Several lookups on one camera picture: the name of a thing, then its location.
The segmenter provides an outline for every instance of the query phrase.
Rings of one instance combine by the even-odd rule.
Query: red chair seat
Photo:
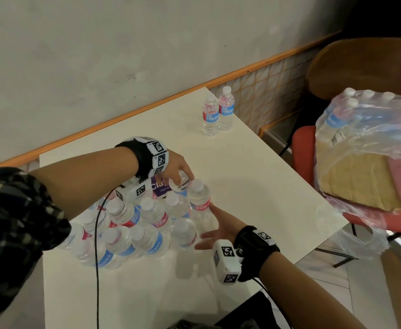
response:
[[[292,157],[295,171],[313,187],[313,159],[315,156],[315,126],[297,129],[292,137]],[[353,224],[365,225],[362,220],[352,214],[344,217]],[[387,229],[401,232],[401,214],[384,214]]]

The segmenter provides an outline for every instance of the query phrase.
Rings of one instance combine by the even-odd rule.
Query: person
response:
[[[183,156],[147,137],[131,138],[115,148],[72,157],[29,173],[0,167],[0,315],[31,275],[42,252],[68,236],[69,220],[134,176],[144,179],[155,175],[160,185],[170,178],[180,184],[179,170],[194,179]],[[217,239],[234,243],[247,226],[214,204],[210,208],[219,228],[202,234],[205,240],[196,245],[197,249],[210,249]],[[254,275],[295,329],[364,328],[279,251],[269,254],[260,265]]]

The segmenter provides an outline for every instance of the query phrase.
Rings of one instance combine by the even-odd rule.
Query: forearm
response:
[[[260,270],[260,280],[295,329],[365,329],[324,288],[275,252]]]
[[[48,189],[55,205],[71,220],[138,171],[125,147],[81,155],[30,172]]]

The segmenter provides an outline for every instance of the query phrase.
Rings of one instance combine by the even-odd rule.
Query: brown chair backrest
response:
[[[310,91],[327,100],[348,87],[401,95],[401,38],[331,43],[313,60],[306,78]]]

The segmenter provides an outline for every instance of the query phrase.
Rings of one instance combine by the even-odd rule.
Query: gray wall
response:
[[[0,0],[0,162],[334,32],[355,0]]]

